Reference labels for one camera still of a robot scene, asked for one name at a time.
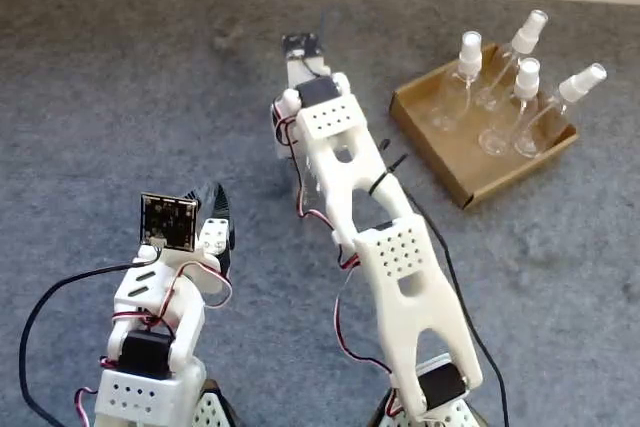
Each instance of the bottle cap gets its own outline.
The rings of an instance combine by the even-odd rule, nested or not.
[[[476,76],[482,69],[482,36],[470,30],[462,34],[462,47],[458,58],[458,71],[468,76]]]
[[[591,64],[562,82],[559,87],[560,95],[568,102],[577,102],[606,78],[607,71],[602,65]]]
[[[523,100],[533,99],[538,93],[540,85],[540,62],[533,57],[527,57],[520,62],[520,70],[516,77],[513,92]]]
[[[527,21],[518,29],[511,41],[513,49],[520,54],[533,52],[547,20],[549,20],[549,16],[543,11],[532,10]]]

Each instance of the white robotic arm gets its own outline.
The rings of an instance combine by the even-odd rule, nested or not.
[[[195,215],[193,202],[190,212]],[[163,208],[161,205],[158,211],[162,213]],[[169,208],[167,212],[174,215],[176,211]],[[160,219],[162,225],[158,229],[195,226],[191,215],[185,218],[185,224],[180,219]],[[155,228],[146,228],[152,243],[158,240]],[[186,427],[209,425],[212,420],[216,427],[233,425],[222,408],[225,401],[219,391],[207,392],[204,388],[205,366],[193,355],[204,324],[202,293],[216,294],[226,289],[227,297],[217,306],[226,303],[231,294],[224,274],[232,235],[230,219],[206,219],[195,237],[193,250],[165,246],[156,262],[127,271],[114,298],[114,327],[107,345],[108,360],[104,362],[111,368],[103,372],[98,389],[95,427],[126,427],[129,422]],[[160,243],[166,244],[166,240],[163,238]],[[142,245],[136,261],[155,256],[154,247]],[[170,331],[169,335],[145,329],[160,324]]]
[[[273,106],[277,117],[291,123],[287,126],[289,142],[298,141],[289,156],[306,157],[326,199],[334,242],[345,253],[359,257],[374,294],[391,384],[408,417],[425,422],[451,418],[454,406],[460,406],[468,391],[482,382],[460,303],[438,265],[425,220],[413,212],[400,183],[387,172],[346,76],[319,75],[310,68],[312,61],[323,73],[329,69],[317,50],[312,59],[304,57],[305,50],[309,49],[287,53],[290,88]],[[280,156],[289,150],[282,145],[278,149]],[[349,162],[336,155],[344,149],[350,153]],[[359,232],[352,218],[355,189],[369,191],[387,211],[390,222]],[[445,340],[451,362],[438,358],[416,366],[418,337],[427,329]],[[427,395],[447,390],[446,385],[438,389],[428,385],[435,379],[456,384],[449,389],[449,398],[440,393]]]

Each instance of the red wire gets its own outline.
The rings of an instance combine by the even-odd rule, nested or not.
[[[90,389],[89,387],[82,387],[76,390],[76,393],[73,396],[73,403],[76,406],[76,412],[78,412],[78,416],[82,421],[83,427],[91,427],[91,423],[89,422],[89,416],[87,415],[87,413],[84,410],[84,407],[82,406],[82,394],[84,393],[95,395],[98,393],[98,391]]]
[[[391,395],[389,395],[389,398],[387,399],[387,405],[384,408],[384,413],[387,415],[387,417],[394,418],[396,415],[398,415],[400,412],[404,410],[402,407],[398,407],[395,411],[391,410],[391,407],[393,406],[393,403],[395,402],[395,400],[396,400],[396,389],[392,389]]]
[[[333,307],[333,327],[336,331],[336,337],[338,338],[338,343],[340,344],[340,348],[342,349],[342,351],[345,354],[347,354],[347,356],[351,357],[353,360],[357,362],[369,362],[371,364],[376,365],[377,367],[380,367],[387,374],[391,374],[391,369],[384,362],[381,362],[378,359],[375,359],[373,357],[363,357],[353,352],[349,347],[347,347],[347,343],[345,342],[344,336],[342,335],[342,328],[340,327],[340,294],[342,293],[342,290],[346,287],[347,283],[349,282],[349,279],[351,278],[351,274],[353,274],[353,272],[354,272],[353,269],[351,269],[349,271],[349,274],[347,274],[347,279],[345,280],[344,284],[342,285],[342,288],[338,292],[338,295],[336,296],[336,302]]]

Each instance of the cardboard tray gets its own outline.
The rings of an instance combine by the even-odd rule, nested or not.
[[[496,50],[495,44],[483,49],[484,65],[491,61]],[[389,110],[453,201],[466,209],[558,156],[578,139],[578,133],[575,126],[567,123],[555,145],[536,158],[528,159],[515,151],[503,157],[492,157],[480,148],[478,135],[488,125],[491,115],[484,109],[471,108],[454,132],[434,128],[426,114],[433,106],[442,75],[456,62],[443,65],[397,89]],[[548,115],[557,117],[556,112]]]

